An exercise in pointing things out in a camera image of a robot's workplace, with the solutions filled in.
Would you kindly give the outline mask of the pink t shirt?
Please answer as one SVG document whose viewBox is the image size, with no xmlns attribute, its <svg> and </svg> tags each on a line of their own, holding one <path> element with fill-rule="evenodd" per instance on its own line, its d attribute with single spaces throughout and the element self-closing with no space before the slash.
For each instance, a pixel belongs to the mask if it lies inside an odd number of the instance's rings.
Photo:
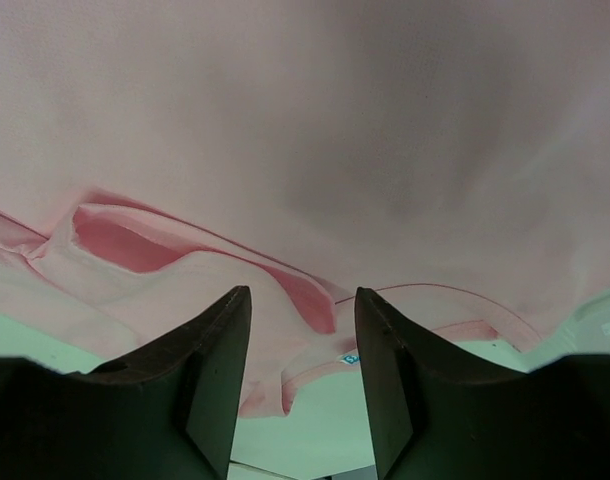
<svg viewBox="0 0 610 480">
<path fill-rule="evenodd" d="M 359 287 L 535 348 L 610 289 L 610 1 L 0 1 L 0 313 L 112 358 L 235 285 L 247 417 Z"/>
</svg>

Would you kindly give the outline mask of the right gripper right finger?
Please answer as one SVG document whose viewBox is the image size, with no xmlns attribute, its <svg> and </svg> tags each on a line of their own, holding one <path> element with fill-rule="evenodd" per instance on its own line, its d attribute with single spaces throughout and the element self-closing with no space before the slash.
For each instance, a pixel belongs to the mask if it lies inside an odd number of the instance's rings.
<svg viewBox="0 0 610 480">
<path fill-rule="evenodd" d="M 381 479 L 610 479 L 610 355 L 522 373 L 414 323 L 371 289 L 355 330 Z"/>
</svg>

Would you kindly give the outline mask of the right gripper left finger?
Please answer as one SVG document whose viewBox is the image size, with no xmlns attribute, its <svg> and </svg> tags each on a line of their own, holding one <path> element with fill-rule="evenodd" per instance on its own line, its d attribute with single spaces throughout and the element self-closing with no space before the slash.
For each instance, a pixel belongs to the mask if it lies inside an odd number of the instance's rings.
<svg viewBox="0 0 610 480">
<path fill-rule="evenodd" d="M 0 357 L 0 479 L 223 479 L 251 293 L 89 373 Z"/>
</svg>

